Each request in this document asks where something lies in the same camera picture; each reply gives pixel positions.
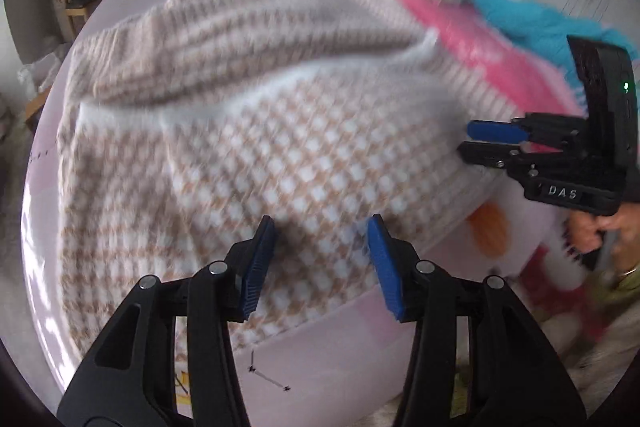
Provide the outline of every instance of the human hand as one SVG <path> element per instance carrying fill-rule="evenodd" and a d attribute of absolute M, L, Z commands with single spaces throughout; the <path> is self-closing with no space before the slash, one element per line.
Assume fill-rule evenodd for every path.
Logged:
<path fill-rule="evenodd" d="M 640 204 L 623 203 L 615 216 L 591 216 L 571 212 L 569 234 L 574 247 L 588 253 L 602 246 L 599 231 L 618 230 L 620 237 L 612 250 L 613 263 L 619 273 L 640 264 Z"/>

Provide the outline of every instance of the blue fuzzy fabric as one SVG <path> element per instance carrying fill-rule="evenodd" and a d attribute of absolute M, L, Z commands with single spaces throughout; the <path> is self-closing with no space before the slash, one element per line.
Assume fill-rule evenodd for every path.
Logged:
<path fill-rule="evenodd" d="M 626 49 L 632 60 L 638 58 L 638 51 L 624 35 L 596 21 L 568 17 L 531 0 L 473 0 L 473 3 L 487 22 L 511 42 L 560 68 L 583 110 L 586 97 L 566 40 L 568 35 L 615 44 Z"/>

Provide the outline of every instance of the beige checkered sweater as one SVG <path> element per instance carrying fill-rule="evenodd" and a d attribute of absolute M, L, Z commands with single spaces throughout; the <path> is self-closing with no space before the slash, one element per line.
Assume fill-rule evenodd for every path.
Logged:
<path fill-rule="evenodd" d="M 495 180 L 457 157 L 465 123 L 512 116 L 395 0 L 167 0 L 78 42 L 58 133 L 78 354 L 136 280 L 191 276 L 263 214 L 280 237 L 234 348 L 335 310 L 377 284 L 366 218 L 426 252 Z"/>

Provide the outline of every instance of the blue gripper pad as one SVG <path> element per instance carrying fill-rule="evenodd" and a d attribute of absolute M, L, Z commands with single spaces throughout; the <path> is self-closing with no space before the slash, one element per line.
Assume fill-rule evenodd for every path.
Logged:
<path fill-rule="evenodd" d="M 393 240 L 375 217 L 371 217 L 367 223 L 367 242 L 386 307 L 396 320 L 401 321 L 405 305 L 402 301 L 402 280 L 392 256 Z"/>
<path fill-rule="evenodd" d="M 474 120 L 466 126 L 472 140 L 517 145 L 529 140 L 529 134 L 517 125 L 504 122 Z"/>
<path fill-rule="evenodd" d="M 255 312 L 258 306 L 262 285 L 265 277 L 267 277 L 269 263 L 273 258 L 276 241 L 276 228 L 273 220 L 269 219 L 261 232 L 253 257 L 244 277 L 242 277 L 240 307 L 245 320 L 249 318 L 251 313 Z"/>

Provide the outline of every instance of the screw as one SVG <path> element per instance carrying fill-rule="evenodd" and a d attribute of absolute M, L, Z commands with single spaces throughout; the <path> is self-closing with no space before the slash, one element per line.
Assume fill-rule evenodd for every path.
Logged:
<path fill-rule="evenodd" d="M 502 277 L 498 277 L 497 275 L 492 275 L 489 279 L 486 280 L 487 286 L 489 288 L 493 288 L 494 290 L 500 290 L 504 288 L 504 279 Z"/>
<path fill-rule="evenodd" d="M 153 275 L 145 275 L 142 279 L 140 279 L 138 285 L 140 285 L 143 290 L 147 290 L 151 288 L 151 286 L 155 285 L 157 280 L 158 279 L 156 279 Z"/>
<path fill-rule="evenodd" d="M 418 261 L 418 263 L 415 264 L 415 269 L 420 273 L 428 275 L 435 271 L 436 266 L 431 261 Z"/>
<path fill-rule="evenodd" d="M 211 263 L 209 265 L 209 272 L 212 275 L 220 275 L 224 273 L 226 269 L 229 268 L 224 261 L 215 261 L 215 263 Z"/>

